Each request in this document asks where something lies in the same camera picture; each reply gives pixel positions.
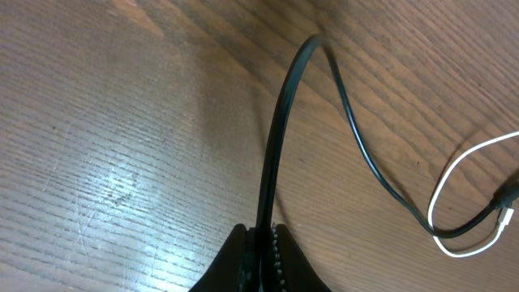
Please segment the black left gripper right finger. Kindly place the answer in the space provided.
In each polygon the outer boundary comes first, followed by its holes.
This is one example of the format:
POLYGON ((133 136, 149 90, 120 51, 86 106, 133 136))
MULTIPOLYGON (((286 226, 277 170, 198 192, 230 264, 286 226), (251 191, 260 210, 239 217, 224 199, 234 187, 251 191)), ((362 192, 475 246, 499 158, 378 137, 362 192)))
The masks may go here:
POLYGON ((261 264, 266 292, 331 292, 305 257, 286 225, 271 228, 261 264))

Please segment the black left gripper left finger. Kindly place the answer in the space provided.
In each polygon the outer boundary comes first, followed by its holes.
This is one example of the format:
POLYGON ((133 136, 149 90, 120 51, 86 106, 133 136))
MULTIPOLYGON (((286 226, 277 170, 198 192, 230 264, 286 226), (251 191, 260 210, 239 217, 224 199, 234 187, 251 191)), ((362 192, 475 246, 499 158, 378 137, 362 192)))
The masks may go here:
POLYGON ((247 229, 244 224, 237 224, 190 292, 258 292, 259 289, 255 228, 247 229))

